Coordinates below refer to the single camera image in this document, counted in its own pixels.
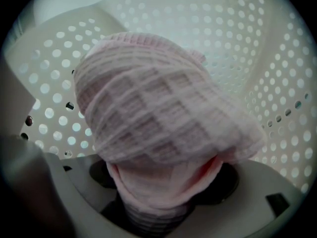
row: pink cloth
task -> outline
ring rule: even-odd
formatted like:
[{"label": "pink cloth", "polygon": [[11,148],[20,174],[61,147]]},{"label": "pink cloth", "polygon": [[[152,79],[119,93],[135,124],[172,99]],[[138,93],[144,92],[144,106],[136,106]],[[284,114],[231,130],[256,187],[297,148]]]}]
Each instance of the pink cloth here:
[{"label": "pink cloth", "polygon": [[212,81],[204,60],[128,32],[101,40],[76,68],[78,106],[127,208],[177,216],[223,162],[265,145],[258,122]]}]

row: pink towel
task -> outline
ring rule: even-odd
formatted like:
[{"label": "pink towel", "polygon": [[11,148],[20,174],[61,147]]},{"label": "pink towel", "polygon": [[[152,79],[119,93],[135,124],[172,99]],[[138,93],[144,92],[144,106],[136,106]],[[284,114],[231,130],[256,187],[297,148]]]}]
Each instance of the pink towel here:
[{"label": "pink towel", "polygon": [[74,73],[77,103],[127,209],[178,216],[223,162],[255,155],[266,136],[214,83],[205,57],[152,34],[101,40]]}]

